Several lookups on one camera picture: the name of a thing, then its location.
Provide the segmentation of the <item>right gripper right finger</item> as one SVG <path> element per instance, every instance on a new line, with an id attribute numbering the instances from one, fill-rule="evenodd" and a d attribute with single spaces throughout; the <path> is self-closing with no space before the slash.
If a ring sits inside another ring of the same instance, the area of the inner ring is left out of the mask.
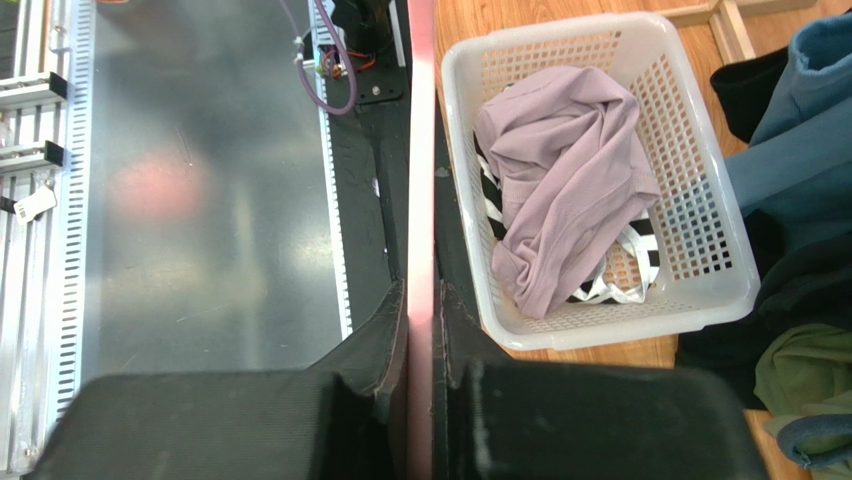
<path id="1" fill-rule="evenodd" d="M 703 371 L 524 361 L 456 289 L 435 298 L 437 479 L 764 479 L 743 409 Z"/>

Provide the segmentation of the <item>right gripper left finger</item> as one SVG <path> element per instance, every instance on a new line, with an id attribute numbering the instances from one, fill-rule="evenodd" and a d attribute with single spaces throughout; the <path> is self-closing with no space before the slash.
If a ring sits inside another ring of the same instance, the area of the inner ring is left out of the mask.
<path id="1" fill-rule="evenodd" d="M 113 375 L 87 383 L 35 479 L 400 479 L 405 285 L 303 370 Z"/>

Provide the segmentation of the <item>black white striped tank top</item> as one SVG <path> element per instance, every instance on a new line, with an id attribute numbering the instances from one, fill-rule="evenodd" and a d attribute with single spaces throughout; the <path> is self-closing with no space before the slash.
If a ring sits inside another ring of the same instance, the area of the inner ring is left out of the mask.
<path id="1" fill-rule="evenodd" d="M 505 237 L 502 188 L 478 143 L 474 144 L 486 214 L 496 240 Z M 661 267 L 659 244 L 649 212 L 631 220 L 597 267 L 568 297 L 569 303 L 637 304 L 646 299 Z"/>

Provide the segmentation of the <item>mauve tank top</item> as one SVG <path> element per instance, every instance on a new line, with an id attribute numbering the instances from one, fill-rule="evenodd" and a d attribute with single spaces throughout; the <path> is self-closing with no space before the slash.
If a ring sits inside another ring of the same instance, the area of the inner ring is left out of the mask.
<path id="1" fill-rule="evenodd" d="M 506 230 L 491 268 L 524 315 L 565 304 L 660 199 L 639 115 L 616 80 L 574 66 L 536 72 L 480 107 L 473 132 L 499 182 Z"/>

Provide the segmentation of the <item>pink plastic hanger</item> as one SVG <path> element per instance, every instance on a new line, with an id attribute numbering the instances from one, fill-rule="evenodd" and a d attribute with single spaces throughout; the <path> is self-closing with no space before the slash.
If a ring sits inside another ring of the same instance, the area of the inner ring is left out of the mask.
<path id="1" fill-rule="evenodd" d="M 411 119 L 407 246 L 407 477 L 433 475 L 435 21 L 432 1 L 410 1 Z"/>

